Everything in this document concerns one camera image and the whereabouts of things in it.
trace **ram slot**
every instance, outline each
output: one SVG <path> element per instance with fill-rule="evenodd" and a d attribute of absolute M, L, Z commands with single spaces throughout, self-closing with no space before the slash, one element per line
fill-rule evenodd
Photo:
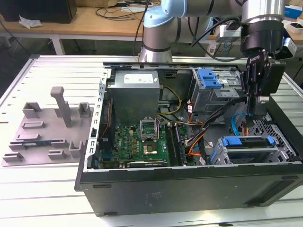
<path fill-rule="evenodd" d="M 177 150 L 180 154 L 179 158 L 181 159 L 181 165 L 183 165 L 186 163 L 186 157 L 181 141 L 180 130 L 178 126 L 173 126 L 173 130 L 174 130 L 175 144 L 177 145 Z"/>
<path fill-rule="evenodd" d="M 181 166 L 182 161 L 178 151 L 178 145 L 175 143 L 174 131 L 170 126 L 165 125 L 166 145 L 169 152 L 170 166 Z"/>

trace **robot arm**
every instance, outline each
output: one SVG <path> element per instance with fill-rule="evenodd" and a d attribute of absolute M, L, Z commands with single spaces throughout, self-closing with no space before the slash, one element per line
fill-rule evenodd
<path fill-rule="evenodd" d="M 269 56 L 288 58 L 296 50 L 290 37 L 287 42 L 284 40 L 284 12 L 285 0 L 162 0 L 162 7 L 154 7 L 145 14 L 139 60 L 172 61 L 171 43 L 193 39 L 187 20 L 193 21 L 191 25 L 196 24 L 197 17 L 203 21 L 198 28 L 199 37 L 212 26 L 211 17 L 241 15 L 241 23 L 225 29 L 241 29 L 241 53 L 248 57 L 247 70 L 241 74 L 242 88 L 248 97 L 248 113 L 262 117 L 266 115 L 264 103 L 277 91 L 285 70 L 285 63 Z M 292 48 L 290 54 L 284 49 L 286 44 Z"/>

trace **yellow wire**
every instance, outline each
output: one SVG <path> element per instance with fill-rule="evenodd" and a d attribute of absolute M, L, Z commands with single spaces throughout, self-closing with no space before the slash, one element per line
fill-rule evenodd
<path fill-rule="evenodd" d="M 174 111 L 166 112 L 166 113 L 160 113 L 159 115 L 171 115 L 171 114 L 174 114 L 174 113 L 178 112 L 179 109 L 181 108 L 182 100 L 179 98 L 179 96 L 177 95 L 177 93 L 173 91 L 173 89 L 171 89 L 171 88 L 168 87 L 168 86 L 163 86 L 163 87 L 166 87 L 168 90 L 170 90 L 170 91 L 178 98 L 178 100 L 179 100 L 179 106 L 178 106 L 178 108 L 177 108 L 176 110 L 174 110 Z"/>
<path fill-rule="evenodd" d="M 178 123 L 178 124 L 186 124 L 186 125 L 195 125 L 195 123 L 186 123 L 186 122 L 174 122 L 174 121 L 170 121 L 171 123 Z"/>

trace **black metal case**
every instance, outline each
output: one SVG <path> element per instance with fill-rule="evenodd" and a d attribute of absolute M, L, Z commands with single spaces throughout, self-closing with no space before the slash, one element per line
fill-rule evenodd
<path fill-rule="evenodd" d="M 302 160 L 303 138 L 271 98 L 268 111 Z M 303 184 L 302 165 L 201 166 L 86 172 L 80 185 L 97 216 L 269 206 Z"/>

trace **floor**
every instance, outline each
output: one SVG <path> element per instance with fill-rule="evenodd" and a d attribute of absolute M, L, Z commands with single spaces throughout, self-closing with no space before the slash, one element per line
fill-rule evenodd
<path fill-rule="evenodd" d="M 16 42 L 10 39 L 11 47 L 5 48 L 0 43 L 0 97 L 5 92 L 7 87 L 14 80 L 15 76 L 22 69 L 23 65 L 28 59 L 28 54 Z M 31 39 L 22 38 L 21 44 L 31 54 L 55 54 L 52 44 L 48 39 Z M 93 50 L 94 43 L 92 40 L 64 40 L 63 45 L 66 54 L 81 54 L 81 55 L 132 55 L 133 42 L 127 41 L 96 41 L 97 50 Z M 138 42 L 136 46 L 136 53 L 140 51 L 141 43 Z M 298 49 L 295 58 L 286 60 L 286 72 L 290 77 L 294 77 L 299 68 L 303 65 L 303 50 Z M 204 56 L 204 52 L 197 46 L 190 48 L 188 44 L 173 44 L 172 54 L 174 56 Z M 240 47 L 233 46 L 229 51 L 229 47 L 225 48 L 223 45 L 216 53 L 216 57 L 238 57 L 240 56 Z M 301 85 L 303 83 L 303 70 L 300 71 L 295 81 Z"/>

